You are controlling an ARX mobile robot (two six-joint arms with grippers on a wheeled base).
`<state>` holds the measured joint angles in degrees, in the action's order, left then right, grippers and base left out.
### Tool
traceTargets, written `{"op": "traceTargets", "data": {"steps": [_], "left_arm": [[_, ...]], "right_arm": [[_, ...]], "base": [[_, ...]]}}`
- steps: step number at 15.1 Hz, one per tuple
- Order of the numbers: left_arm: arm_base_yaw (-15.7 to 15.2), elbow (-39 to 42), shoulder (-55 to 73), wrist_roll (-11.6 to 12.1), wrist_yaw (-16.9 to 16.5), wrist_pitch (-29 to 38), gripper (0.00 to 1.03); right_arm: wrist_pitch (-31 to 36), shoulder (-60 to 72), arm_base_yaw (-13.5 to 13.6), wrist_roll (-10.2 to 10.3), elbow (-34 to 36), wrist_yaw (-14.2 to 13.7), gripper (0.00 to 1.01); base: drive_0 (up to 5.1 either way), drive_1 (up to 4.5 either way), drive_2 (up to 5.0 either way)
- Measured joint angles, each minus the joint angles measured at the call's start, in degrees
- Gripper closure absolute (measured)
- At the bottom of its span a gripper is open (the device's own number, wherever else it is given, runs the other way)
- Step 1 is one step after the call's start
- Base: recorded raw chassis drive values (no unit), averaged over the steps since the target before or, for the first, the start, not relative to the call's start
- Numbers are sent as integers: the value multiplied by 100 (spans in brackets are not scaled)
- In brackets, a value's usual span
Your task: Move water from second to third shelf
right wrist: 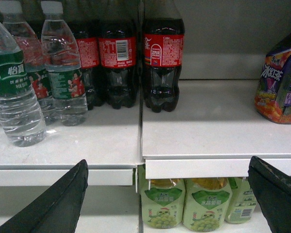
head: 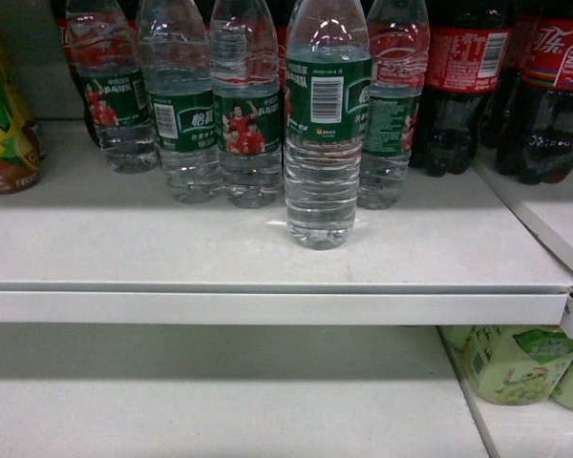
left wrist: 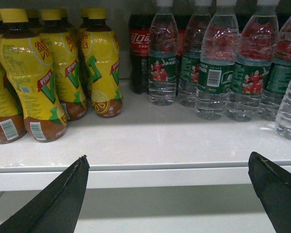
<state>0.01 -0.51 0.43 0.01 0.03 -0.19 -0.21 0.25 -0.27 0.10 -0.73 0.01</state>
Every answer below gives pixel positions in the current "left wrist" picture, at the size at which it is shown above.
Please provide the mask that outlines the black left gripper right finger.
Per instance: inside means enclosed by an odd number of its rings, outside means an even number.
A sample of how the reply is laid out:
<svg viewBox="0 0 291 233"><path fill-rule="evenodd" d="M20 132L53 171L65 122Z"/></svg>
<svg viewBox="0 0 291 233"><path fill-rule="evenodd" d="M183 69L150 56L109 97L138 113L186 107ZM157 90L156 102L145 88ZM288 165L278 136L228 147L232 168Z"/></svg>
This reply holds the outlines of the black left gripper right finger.
<svg viewBox="0 0 291 233"><path fill-rule="evenodd" d="M291 173L252 152L248 175L274 230L291 233Z"/></svg>

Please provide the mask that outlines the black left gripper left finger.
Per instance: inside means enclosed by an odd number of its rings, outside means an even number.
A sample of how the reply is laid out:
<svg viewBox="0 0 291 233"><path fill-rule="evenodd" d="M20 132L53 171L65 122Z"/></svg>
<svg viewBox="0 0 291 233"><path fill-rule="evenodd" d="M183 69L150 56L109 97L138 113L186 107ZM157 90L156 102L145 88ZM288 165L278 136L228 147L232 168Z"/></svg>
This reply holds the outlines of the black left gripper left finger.
<svg viewBox="0 0 291 233"><path fill-rule="evenodd" d="M78 158L0 224L0 233L73 233L84 200L89 168L86 155Z"/></svg>

